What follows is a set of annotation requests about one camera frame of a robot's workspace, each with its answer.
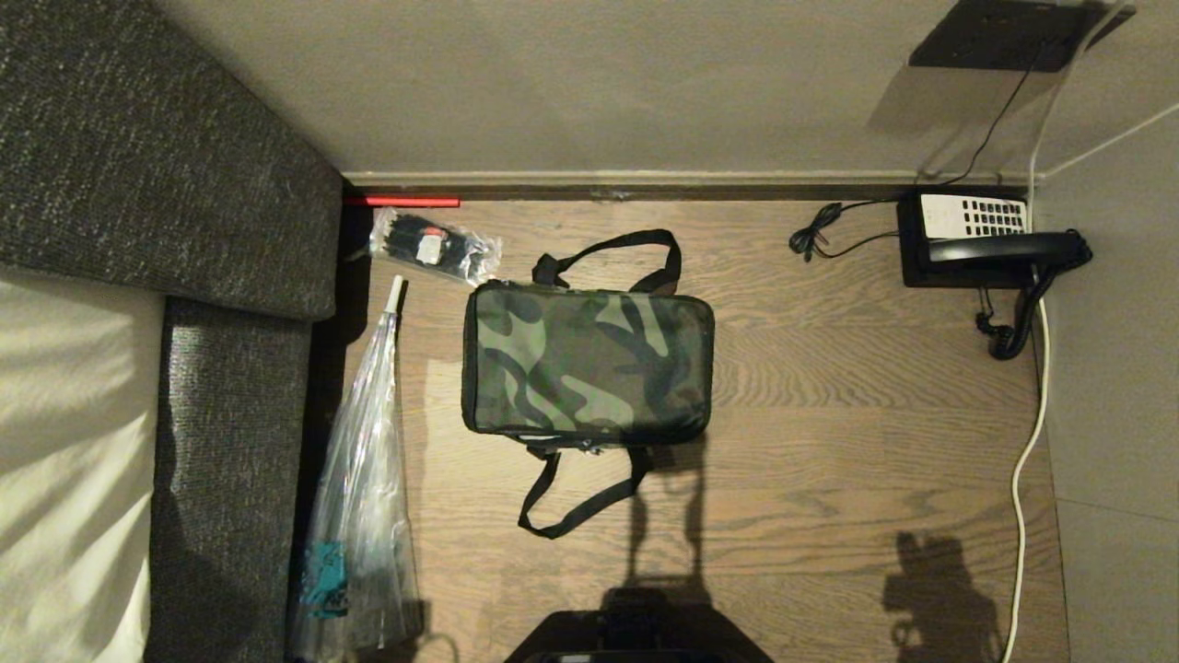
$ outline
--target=black strap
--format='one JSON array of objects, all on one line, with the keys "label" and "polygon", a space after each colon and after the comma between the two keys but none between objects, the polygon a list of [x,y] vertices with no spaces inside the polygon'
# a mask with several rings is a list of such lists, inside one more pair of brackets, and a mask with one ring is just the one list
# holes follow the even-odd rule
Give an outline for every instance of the black strap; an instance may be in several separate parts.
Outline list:
[{"label": "black strap", "polygon": [[545,454],[545,468],[540,471],[540,477],[536,477],[536,483],[532,485],[532,490],[523,498],[523,506],[520,507],[520,526],[538,537],[545,537],[546,539],[560,538],[597,516],[602,508],[633,495],[639,490],[639,484],[643,483],[643,478],[647,474],[647,471],[651,470],[651,457],[645,448],[631,447],[626,449],[626,453],[631,457],[630,479],[619,481],[574,506],[565,514],[565,518],[560,523],[547,527],[534,527],[532,520],[528,519],[528,512],[532,511],[532,507],[540,501],[540,498],[553,485],[553,479],[556,478],[556,466],[561,461],[561,455],[555,451]]},{"label": "black strap", "polygon": [[654,293],[657,289],[671,284],[671,293],[674,293],[676,283],[679,282],[681,257],[679,254],[679,244],[676,243],[676,236],[667,230],[640,230],[638,232],[621,235],[619,237],[614,237],[613,239],[607,239],[606,242],[599,242],[580,254],[564,260],[556,260],[553,256],[545,254],[540,256],[540,260],[536,262],[536,267],[532,268],[532,281],[533,283],[540,283],[541,285],[560,285],[561,288],[568,288],[569,284],[566,283],[560,275],[566,269],[573,267],[573,263],[579,260],[605,249],[620,249],[624,247],[639,247],[643,244],[661,244],[667,247],[667,262],[664,267],[639,280],[639,282],[631,288],[631,291]]}]

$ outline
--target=telephone handset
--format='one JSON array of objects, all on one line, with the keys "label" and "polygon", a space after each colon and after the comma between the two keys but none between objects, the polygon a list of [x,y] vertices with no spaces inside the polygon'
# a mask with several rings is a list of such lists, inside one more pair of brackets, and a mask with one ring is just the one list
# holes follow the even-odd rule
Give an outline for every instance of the telephone handset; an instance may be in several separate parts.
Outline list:
[{"label": "telephone handset", "polygon": [[1020,354],[1053,280],[1093,258],[1075,230],[1029,232],[1027,225],[1027,205],[1015,199],[917,193],[897,204],[905,285],[1022,290],[1014,326],[992,326],[986,313],[975,320],[995,359]]}]

